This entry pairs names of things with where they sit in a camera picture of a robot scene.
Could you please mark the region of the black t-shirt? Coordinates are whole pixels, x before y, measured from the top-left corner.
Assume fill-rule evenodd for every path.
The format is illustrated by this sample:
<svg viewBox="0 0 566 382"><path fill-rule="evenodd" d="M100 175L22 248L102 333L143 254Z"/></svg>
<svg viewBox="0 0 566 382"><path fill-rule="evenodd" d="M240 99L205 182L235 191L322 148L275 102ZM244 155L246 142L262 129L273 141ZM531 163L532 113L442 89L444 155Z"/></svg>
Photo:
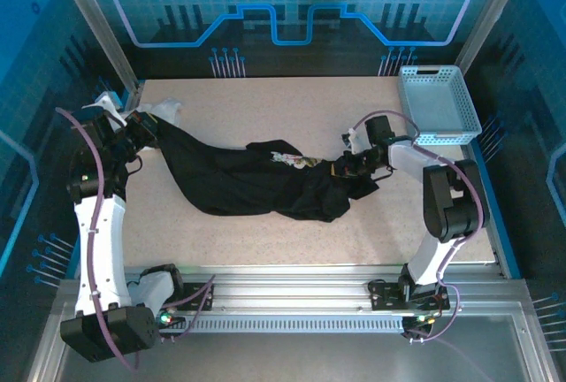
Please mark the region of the black t-shirt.
<svg viewBox="0 0 566 382"><path fill-rule="evenodd" d="M328 161L306 157L283 140L243 149L207 145L160 119L157 144L180 192L198 210L220 217L279 213L330 223L353 200L379 188L370 172L340 176Z"/></svg>

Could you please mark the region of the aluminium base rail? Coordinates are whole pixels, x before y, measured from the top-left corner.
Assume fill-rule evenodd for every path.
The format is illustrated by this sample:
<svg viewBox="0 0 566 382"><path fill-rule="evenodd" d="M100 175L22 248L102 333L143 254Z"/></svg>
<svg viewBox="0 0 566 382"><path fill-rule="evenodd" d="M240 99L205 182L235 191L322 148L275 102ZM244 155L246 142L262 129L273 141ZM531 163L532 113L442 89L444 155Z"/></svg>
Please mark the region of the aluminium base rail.
<svg viewBox="0 0 566 382"><path fill-rule="evenodd" d="M369 315L367 284L394 282L399 265L243 265L184 267L186 282L213 281L214 315ZM455 263L445 272L460 316L505 315L530 296L522 279L505 279L495 263Z"/></svg>

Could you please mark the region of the grey perforated plastic basket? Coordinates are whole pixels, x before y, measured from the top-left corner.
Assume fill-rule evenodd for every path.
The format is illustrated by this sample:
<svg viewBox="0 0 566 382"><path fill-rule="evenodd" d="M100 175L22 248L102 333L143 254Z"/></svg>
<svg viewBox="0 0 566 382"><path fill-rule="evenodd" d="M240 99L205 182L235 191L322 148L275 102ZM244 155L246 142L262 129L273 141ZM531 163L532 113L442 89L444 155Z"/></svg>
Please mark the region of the grey perforated plastic basket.
<svg viewBox="0 0 566 382"><path fill-rule="evenodd" d="M463 74L455 65L405 65L398 75L408 135L420 146L467 145L482 133Z"/></svg>

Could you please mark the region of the aluminium frame post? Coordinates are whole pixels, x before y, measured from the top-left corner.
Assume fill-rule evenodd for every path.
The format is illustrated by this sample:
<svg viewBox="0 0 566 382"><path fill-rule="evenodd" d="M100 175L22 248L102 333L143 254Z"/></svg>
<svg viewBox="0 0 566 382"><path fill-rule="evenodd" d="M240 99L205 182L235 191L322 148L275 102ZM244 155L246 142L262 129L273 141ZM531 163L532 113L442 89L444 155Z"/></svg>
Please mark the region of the aluminium frame post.
<svg viewBox="0 0 566 382"><path fill-rule="evenodd" d="M455 60L463 75L471 68L494 25L500 19L509 0L487 0Z"/></svg>
<svg viewBox="0 0 566 382"><path fill-rule="evenodd" d="M126 54L119 41L112 32L111 26L105 18L103 11L96 0L73 0L80 13L86 20L91 32L95 36L104 54L109 59L113 69L122 81L129 94L137 94L140 83L129 64Z"/></svg>

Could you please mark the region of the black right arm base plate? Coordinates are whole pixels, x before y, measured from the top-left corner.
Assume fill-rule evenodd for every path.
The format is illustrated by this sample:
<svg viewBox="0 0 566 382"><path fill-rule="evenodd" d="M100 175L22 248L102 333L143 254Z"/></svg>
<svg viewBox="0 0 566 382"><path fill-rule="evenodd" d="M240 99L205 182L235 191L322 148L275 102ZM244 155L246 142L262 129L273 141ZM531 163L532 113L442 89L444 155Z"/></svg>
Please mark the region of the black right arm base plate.
<svg viewBox="0 0 566 382"><path fill-rule="evenodd" d="M438 284L410 286L408 283L374 279L367 284L371 309L445 311L450 310L447 289Z"/></svg>

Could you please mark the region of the small LED controller board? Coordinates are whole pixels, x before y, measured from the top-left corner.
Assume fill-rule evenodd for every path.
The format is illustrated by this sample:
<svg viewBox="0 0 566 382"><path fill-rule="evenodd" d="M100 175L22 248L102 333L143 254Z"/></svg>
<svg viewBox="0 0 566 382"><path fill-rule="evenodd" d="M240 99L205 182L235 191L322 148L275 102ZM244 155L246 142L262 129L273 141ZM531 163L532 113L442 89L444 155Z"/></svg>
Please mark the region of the small LED controller board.
<svg viewBox="0 0 566 382"><path fill-rule="evenodd" d="M162 309L157 314L157 327L163 330L180 330L186 328L187 320L175 308Z"/></svg>
<svg viewBox="0 0 566 382"><path fill-rule="evenodd" d="M435 316L412 316L402 318L403 333L409 336L418 335L427 337L432 333Z"/></svg>

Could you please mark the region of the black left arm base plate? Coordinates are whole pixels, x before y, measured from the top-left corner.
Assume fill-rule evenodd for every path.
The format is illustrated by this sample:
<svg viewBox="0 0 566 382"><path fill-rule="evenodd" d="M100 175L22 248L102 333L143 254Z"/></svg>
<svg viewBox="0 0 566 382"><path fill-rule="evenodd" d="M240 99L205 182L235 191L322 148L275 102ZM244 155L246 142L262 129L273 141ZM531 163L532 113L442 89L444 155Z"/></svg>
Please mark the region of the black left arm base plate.
<svg viewBox="0 0 566 382"><path fill-rule="evenodd" d="M209 288L207 296L204 296L206 289L204 288L204 283L189 282L183 284L183 293L180 297L181 300L192 296L192 299L188 302L184 302L177 306L177 309L182 311L197 311L204 302L202 311L211 311L214 301L214 289L215 285L212 284Z"/></svg>

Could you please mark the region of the white folded t-shirt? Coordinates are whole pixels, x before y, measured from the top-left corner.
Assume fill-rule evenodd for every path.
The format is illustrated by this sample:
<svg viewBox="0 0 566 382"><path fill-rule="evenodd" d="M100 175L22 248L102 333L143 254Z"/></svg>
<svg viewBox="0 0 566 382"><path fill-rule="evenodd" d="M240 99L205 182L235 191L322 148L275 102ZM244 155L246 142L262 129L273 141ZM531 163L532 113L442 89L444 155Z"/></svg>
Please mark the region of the white folded t-shirt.
<svg viewBox="0 0 566 382"><path fill-rule="evenodd" d="M148 112L169 124L179 126L182 107L183 104L180 101L169 97L160 103L141 103L135 110L138 112Z"/></svg>

